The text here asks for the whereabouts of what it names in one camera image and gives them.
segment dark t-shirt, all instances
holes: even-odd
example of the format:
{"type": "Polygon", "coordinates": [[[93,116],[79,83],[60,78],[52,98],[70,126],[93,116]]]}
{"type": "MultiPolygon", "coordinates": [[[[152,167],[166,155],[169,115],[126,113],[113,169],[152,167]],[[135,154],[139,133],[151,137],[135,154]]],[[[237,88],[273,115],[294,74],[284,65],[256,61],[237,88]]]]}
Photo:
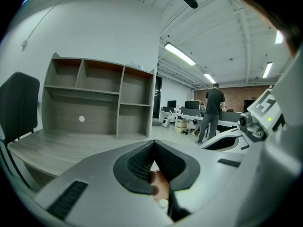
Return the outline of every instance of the dark t-shirt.
{"type": "Polygon", "coordinates": [[[210,89],[207,91],[206,94],[207,98],[207,107],[206,107],[206,114],[220,114],[220,104],[221,102],[225,102],[225,97],[223,92],[218,89],[210,89]]]}

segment printed logo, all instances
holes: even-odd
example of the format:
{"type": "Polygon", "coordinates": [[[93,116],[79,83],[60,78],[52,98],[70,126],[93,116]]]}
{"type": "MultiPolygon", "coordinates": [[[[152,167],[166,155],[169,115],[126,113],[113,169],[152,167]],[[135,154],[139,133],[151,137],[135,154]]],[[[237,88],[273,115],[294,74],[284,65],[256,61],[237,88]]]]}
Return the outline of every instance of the printed logo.
{"type": "Polygon", "coordinates": [[[254,111],[257,115],[260,117],[263,117],[276,103],[274,96],[270,93],[270,91],[267,91],[260,101],[252,108],[252,111],[254,111]]]}

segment ceiling pipe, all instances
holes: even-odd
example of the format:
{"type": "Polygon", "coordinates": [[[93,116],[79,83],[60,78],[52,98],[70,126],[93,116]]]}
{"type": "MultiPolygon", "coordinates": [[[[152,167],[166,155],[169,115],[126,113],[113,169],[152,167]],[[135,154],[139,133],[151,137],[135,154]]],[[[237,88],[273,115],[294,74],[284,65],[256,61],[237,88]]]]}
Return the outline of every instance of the ceiling pipe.
{"type": "Polygon", "coordinates": [[[231,0],[232,5],[236,7],[239,11],[239,18],[241,26],[243,27],[243,36],[244,36],[244,43],[246,48],[246,75],[250,74],[250,66],[251,66],[251,45],[250,45],[250,28],[247,22],[247,17],[245,14],[245,10],[241,4],[241,1],[231,0]]]}

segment man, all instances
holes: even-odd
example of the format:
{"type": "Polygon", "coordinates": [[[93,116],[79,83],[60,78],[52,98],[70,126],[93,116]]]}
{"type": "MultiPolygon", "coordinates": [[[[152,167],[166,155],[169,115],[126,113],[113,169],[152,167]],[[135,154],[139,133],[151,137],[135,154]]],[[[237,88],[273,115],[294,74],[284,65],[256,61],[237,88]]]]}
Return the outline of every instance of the man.
{"type": "Polygon", "coordinates": [[[213,89],[210,89],[206,93],[206,111],[202,121],[202,129],[200,132],[199,140],[196,141],[198,146],[202,145],[202,140],[205,134],[205,130],[210,122],[209,139],[216,135],[216,130],[219,121],[220,110],[225,107],[225,97],[223,92],[219,90],[219,84],[213,84],[213,89]]]}

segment office desk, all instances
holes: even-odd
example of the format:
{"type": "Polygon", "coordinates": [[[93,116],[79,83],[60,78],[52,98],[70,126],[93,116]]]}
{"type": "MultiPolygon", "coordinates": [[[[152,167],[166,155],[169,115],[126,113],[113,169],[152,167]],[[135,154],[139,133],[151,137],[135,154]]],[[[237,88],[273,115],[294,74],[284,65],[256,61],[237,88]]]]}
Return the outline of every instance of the office desk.
{"type": "MultiPolygon", "coordinates": [[[[179,117],[182,117],[184,119],[189,119],[189,120],[203,120],[203,117],[197,117],[197,116],[184,115],[184,114],[180,114],[180,113],[169,113],[169,112],[161,111],[160,112],[160,121],[162,121],[164,119],[165,115],[169,115],[169,114],[172,114],[172,115],[176,116],[176,122],[178,121],[179,117]]],[[[219,120],[218,125],[227,126],[227,127],[232,127],[232,126],[237,127],[238,123],[237,122],[219,120]]]]}
{"type": "Polygon", "coordinates": [[[35,170],[59,176],[86,157],[139,141],[143,140],[117,140],[115,135],[39,130],[8,148],[35,170]]]}

